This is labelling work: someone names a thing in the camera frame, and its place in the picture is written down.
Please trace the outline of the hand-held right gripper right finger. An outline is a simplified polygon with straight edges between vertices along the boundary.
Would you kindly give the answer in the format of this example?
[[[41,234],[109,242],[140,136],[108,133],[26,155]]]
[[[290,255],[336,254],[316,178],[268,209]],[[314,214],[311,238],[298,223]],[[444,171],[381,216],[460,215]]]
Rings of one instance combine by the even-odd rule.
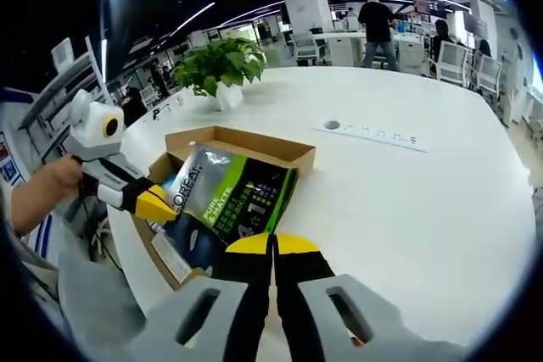
[[[273,247],[277,311],[292,360],[464,360],[464,347],[418,336],[387,299],[335,274],[312,241],[277,234]]]

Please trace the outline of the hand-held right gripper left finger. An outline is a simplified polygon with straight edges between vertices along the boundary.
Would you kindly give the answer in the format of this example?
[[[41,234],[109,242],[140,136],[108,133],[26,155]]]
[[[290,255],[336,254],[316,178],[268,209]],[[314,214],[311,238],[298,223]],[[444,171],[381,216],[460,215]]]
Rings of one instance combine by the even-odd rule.
[[[193,278],[155,307],[143,330],[145,361],[254,361],[269,308],[273,245],[237,240],[212,277]]]

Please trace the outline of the person's left hand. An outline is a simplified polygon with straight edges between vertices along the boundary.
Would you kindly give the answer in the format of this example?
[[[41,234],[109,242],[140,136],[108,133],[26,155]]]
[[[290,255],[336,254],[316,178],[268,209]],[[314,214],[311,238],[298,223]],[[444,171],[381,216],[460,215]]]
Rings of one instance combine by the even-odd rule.
[[[73,198],[79,193],[83,172],[77,158],[68,154],[41,169],[46,191],[59,203],[64,199]]]

